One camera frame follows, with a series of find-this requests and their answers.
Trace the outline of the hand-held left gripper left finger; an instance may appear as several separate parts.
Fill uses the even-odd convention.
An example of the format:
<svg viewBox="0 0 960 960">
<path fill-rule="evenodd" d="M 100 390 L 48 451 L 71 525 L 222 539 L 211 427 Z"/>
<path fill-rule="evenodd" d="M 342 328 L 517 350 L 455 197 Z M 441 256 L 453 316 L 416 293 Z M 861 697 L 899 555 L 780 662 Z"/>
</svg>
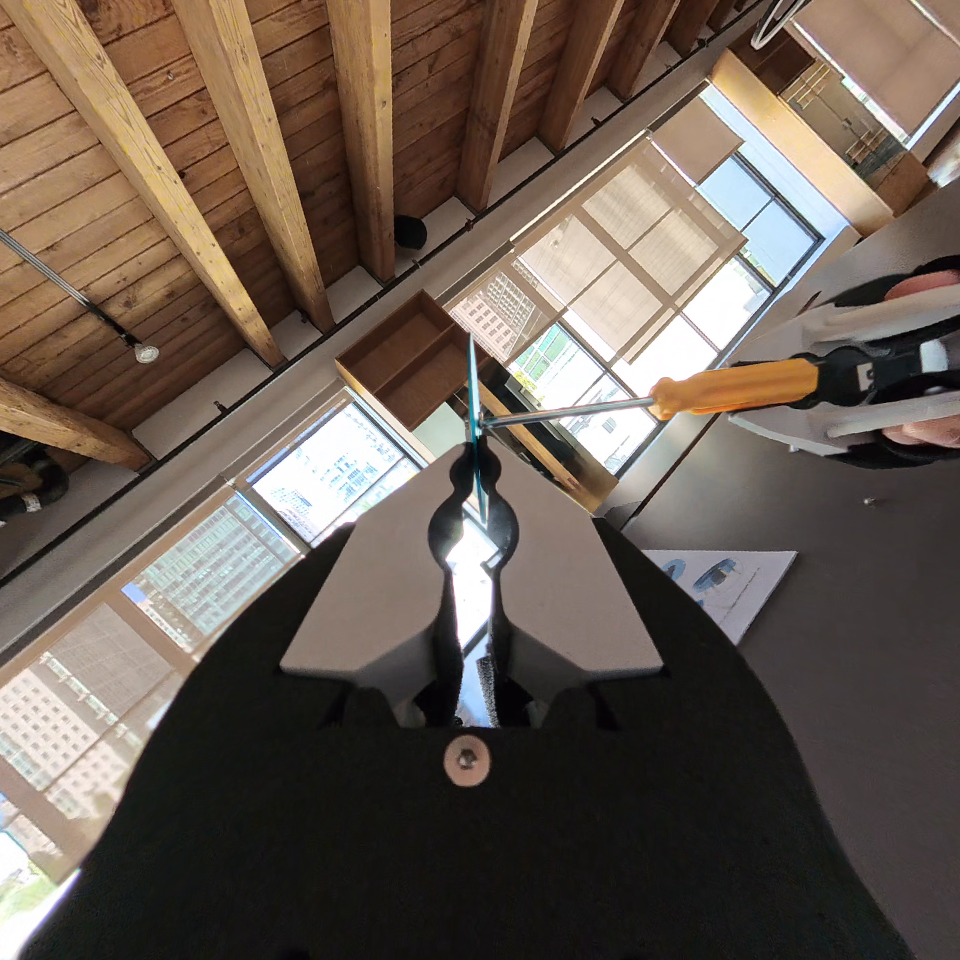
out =
<svg viewBox="0 0 960 960">
<path fill-rule="evenodd" d="M 352 525 L 280 661 L 286 673 L 378 690 L 401 726 L 454 724 L 464 670 L 450 553 L 474 491 L 451 448 Z"/>
</svg>

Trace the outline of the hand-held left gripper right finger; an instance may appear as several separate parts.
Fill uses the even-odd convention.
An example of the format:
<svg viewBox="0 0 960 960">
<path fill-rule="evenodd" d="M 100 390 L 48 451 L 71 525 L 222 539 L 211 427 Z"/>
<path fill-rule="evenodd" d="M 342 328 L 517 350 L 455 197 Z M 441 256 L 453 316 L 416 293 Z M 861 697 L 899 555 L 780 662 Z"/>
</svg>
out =
<svg viewBox="0 0 960 960">
<path fill-rule="evenodd" d="M 664 661 L 594 523 L 533 467 L 477 442 L 493 570 L 486 694 L 500 727 L 537 727 L 561 693 L 652 677 Z"/>
</svg>

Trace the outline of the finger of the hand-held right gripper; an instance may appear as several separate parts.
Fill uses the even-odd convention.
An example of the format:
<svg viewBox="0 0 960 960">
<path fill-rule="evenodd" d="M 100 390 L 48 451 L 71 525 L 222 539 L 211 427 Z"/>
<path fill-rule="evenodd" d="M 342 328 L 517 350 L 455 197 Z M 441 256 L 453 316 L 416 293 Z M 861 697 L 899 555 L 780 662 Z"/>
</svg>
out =
<svg viewBox="0 0 960 960">
<path fill-rule="evenodd" d="M 935 388 L 914 398 L 809 409 L 774 406 L 727 414 L 728 420 L 758 436 L 821 457 L 846 453 L 884 439 L 883 430 L 939 420 L 959 413 L 959 391 Z"/>
<path fill-rule="evenodd" d="M 958 319 L 957 298 L 894 298 L 864 306 L 825 304 L 752 333 L 732 355 L 732 366 L 782 361 L 796 354 L 824 356 L 838 346 L 862 345 Z"/>
</svg>

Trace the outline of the yellow-handled screwdriver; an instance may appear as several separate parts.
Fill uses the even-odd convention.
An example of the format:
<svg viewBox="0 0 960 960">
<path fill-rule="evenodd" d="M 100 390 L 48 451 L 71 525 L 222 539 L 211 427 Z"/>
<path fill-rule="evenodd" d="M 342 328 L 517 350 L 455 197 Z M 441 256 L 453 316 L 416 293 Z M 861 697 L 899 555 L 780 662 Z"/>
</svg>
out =
<svg viewBox="0 0 960 960">
<path fill-rule="evenodd" d="M 666 422 L 678 414 L 709 415 L 790 405 L 813 395 L 819 372 L 805 358 L 790 358 L 704 370 L 684 380 L 662 378 L 643 397 L 601 401 L 553 410 L 503 414 L 490 418 L 488 430 L 508 426 L 558 422 L 577 417 L 607 416 L 630 410 L 648 410 Z"/>
</svg>

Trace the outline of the blue round metal plate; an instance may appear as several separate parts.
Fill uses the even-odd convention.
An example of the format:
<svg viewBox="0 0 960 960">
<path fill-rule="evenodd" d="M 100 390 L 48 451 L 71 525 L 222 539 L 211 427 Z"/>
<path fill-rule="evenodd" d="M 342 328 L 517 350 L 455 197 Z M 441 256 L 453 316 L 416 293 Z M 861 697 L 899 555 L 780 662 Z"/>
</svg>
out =
<svg viewBox="0 0 960 960">
<path fill-rule="evenodd" d="M 489 450 L 486 446 L 484 433 L 476 435 L 472 429 L 472 422 L 482 416 L 481 396 L 479 390 L 478 364 L 474 334 L 467 335 L 466 348 L 466 389 L 467 389 L 467 437 L 471 447 L 473 487 L 477 501 L 477 515 L 479 523 L 485 529 L 490 522 L 490 494 L 486 471 L 489 466 Z"/>
</svg>

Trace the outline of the open assembly manual booklet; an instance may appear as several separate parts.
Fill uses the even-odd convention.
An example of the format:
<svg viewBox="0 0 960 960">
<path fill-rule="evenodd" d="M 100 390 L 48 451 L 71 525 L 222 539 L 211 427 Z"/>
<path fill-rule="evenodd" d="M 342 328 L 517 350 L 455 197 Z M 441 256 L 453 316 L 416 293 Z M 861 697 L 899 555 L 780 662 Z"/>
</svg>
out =
<svg viewBox="0 0 960 960">
<path fill-rule="evenodd" d="M 798 557 L 796 551 L 645 549 L 734 645 Z"/>
</svg>

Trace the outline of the beige roller blind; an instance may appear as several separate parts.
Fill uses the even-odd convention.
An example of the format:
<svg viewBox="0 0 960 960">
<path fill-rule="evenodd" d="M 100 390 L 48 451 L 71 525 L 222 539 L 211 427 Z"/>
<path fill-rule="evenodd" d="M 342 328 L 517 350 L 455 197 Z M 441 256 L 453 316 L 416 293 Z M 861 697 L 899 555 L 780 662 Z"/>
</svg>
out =
<svg viewBox="0 0 960 960">
<path fill-rule="evenodd" d="M 513 242 L 508 272 L 632 362 L 746 241 L 644 129 Z"/>
</svg>

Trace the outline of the wooden shelf unit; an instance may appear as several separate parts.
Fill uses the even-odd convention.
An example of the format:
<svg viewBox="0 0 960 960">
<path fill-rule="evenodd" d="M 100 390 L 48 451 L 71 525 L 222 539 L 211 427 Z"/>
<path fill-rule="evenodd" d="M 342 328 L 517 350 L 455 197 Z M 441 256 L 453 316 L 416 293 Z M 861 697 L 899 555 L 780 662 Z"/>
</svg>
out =
<svg viewBox="0 0 960 960">
<path fill-rule="evenodd" d="M 343 381 L 413 431 L 467 383 L 469 334 L 421 290 L 335 359 Z"/>
</svg>

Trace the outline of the black bent pipe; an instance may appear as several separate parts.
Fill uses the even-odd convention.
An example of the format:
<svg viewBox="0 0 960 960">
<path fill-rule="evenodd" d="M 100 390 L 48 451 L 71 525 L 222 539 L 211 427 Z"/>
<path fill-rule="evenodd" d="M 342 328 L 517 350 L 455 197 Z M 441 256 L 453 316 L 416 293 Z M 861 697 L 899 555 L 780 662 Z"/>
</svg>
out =
<svg viewBox="0 0 960 960">
<path fill-rule="evenodd" d="M 22 515 L 43 511 L 69 490 L 69 475 L 40 443 L 3 435 L 1 454 L 1 527 Z"/>
</svg>

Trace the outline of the thick wooden cross beam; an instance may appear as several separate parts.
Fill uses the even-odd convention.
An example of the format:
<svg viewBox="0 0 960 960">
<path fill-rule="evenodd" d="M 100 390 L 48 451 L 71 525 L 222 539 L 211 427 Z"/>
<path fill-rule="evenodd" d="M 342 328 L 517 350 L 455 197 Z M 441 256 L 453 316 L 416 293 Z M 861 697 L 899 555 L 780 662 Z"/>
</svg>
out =
<svg viewBox="0 0 960 960">
<path fill-rule="evenodd" d="M 152 461 L 128 433 L 1 380 L 2 431 L 88 459 L 138 472 Z"/>
</svg>

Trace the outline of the row of wooden ceiling joists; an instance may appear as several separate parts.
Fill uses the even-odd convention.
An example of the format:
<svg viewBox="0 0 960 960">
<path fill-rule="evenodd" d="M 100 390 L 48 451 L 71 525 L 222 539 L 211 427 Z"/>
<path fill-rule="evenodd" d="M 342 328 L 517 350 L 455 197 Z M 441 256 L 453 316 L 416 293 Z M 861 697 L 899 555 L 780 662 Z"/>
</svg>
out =
<svg viewBox="0 0 960 960">
<path fill-rule="evenodd" d="M 78 2 L 267 327 L 294 305 L 173 2 Z M 489 2 L 391 2 L 394 198 L 454 195 Z M 330 285 L 358 264 L 325 2 L 247 2 L 285 148 Z M 2 229 L 163 351 L 239 333 L 114 157 L 2 9 Z M 2 246 L 2 378 L 92 392 L 133 350 Z"/>
</svg>

